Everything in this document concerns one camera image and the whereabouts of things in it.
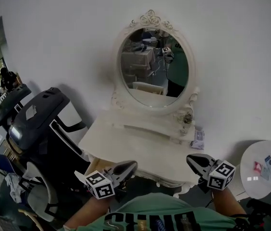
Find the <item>white vanity table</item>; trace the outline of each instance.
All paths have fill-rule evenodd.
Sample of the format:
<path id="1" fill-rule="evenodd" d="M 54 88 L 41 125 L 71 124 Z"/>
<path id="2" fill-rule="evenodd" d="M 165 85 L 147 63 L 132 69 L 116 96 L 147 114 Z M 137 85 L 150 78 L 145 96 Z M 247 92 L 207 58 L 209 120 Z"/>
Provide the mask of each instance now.
<path id="1" fill-rule="evenodd" d="M 128 37 L 145 28 L 168 33 L 185 53 L 188 77 L 178 98 L 129 89 L 123 79 L 122 48 Z M 95 158 L 114 163 L 136 160 L 136 175 L 167 187 L 183 186 L 182 193 L 187 192 L 197 184 L 199 176 L 186 163 L 186 156 L 203 152 L 190 147 L 195 136 L 193 103 L 199 92 L 190 46 L 172 24 L 150 10 L 123 28 L 112 55 L 115 90 L 111 109 L 97 117 L 79 148 Z M 179 53 L 174 52 L 174 57 L 179 59 Z"/>

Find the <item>ornate mirror frame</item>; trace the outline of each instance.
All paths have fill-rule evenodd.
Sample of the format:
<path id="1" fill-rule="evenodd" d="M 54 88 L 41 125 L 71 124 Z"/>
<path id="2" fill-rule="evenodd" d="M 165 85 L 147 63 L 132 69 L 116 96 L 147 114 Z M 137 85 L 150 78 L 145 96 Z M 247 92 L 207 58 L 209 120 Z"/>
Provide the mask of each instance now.
<path id="1" fill-rule="evenodd" d="M 164 107 L 150 107 L 136 100 L 128 91 L 128 87 L 123 79 L 121 70 L 121 52 L 122 48 L 129 36 L 136 30 L 142 28 L 161 29 L 172 35 L 182 46 L 188 60 L 189 77 L 187 86 L 185 87 L 179 98 L 173 103 Z M 193 53 L 184 36 L 167 20 L 161 19 L 153 10 L 149 10 L 145 15 L 140 16 L 136 20 L 132 20 L 130 25 L 125 27 L 118 35 L 113 52 L 113 71 L 115 91 L 112 96 L 112 105 L 118 109 L 128 108 L 137 112 L 145 113 L 152 116 L 162 116 L 170 113 L 193 113 L 193 101 L 197 99 L 199 89 L 196 85 L 197 71 Z"/>

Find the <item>cloth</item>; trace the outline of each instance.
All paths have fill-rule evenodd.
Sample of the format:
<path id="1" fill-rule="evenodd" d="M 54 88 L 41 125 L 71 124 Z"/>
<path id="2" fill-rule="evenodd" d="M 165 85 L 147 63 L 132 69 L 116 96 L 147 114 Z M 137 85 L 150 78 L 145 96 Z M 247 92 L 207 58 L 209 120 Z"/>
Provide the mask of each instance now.
<path id="1" fill-rule="evenodd" d="M 25 190 L 21 186 L 19 186 L 20 176 L 14 174 L 14 173 L 9 173 L 5 177 L 5 180 L 6 180 L 6 184 L 11 188 L 10 195 L 11 195 L 12 199 L 16 203 L 21 203 L 20 194 L 22 194 Z M 29 186 L 29 184 L 27 182 L 23 182 L 23 184 L 25 187 Z"/>
<path id="2" fill-rule="evenodd" d="M 150 193 L 77 231 L 226 231 L 234 226 L 234 218 L 203 207 L 192 208 L 186 202 L 162 193 Z"/>
<path id="3" fill-rule="evenodd" d="M 171 45 L 171 51 L 174 54 L 174 60 L 170 63 L 167 77 L 170 81 L 180 86 L 186 86 L 188 81 L 188 60 L 183 48 L 173 37 L 169 37 L 166 45 Z"/>

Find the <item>oval mirror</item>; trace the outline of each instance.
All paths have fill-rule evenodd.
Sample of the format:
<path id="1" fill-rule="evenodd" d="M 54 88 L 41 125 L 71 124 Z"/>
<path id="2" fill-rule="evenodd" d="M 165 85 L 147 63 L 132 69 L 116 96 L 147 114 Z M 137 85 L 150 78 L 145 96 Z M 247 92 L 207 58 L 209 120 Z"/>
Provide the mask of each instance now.
<path id="1" fill-rule="evenodd" d="M 175 102 L 187 86 L 187 56 L 173 35 L 155 28 L 141 28 L 125 41 L 121 74 L 128 92 L 150 107 Z"/>

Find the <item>forearm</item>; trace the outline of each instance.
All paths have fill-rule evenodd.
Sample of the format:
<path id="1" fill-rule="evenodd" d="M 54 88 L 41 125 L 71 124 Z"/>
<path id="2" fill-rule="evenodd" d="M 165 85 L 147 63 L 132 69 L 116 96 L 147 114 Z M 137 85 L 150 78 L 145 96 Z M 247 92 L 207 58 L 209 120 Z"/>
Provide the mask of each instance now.
<path id="1" fill-rule="evenodd" d="M 76 229 L 79 226 L 86 226 L 92 223 L 107 213 L 111 200 L 111 197 L 99 200 L 95 197 L 91 197 L 89 201 L 65 223 L 65 226 L 70 229 Z"/>
<path id="2" fill-rule="evenodd" d="M 214 206 L 218 213 L 228 217 L 246 213 L 228 188 L 223 191 L 212 190 L 212 193 Z"/>

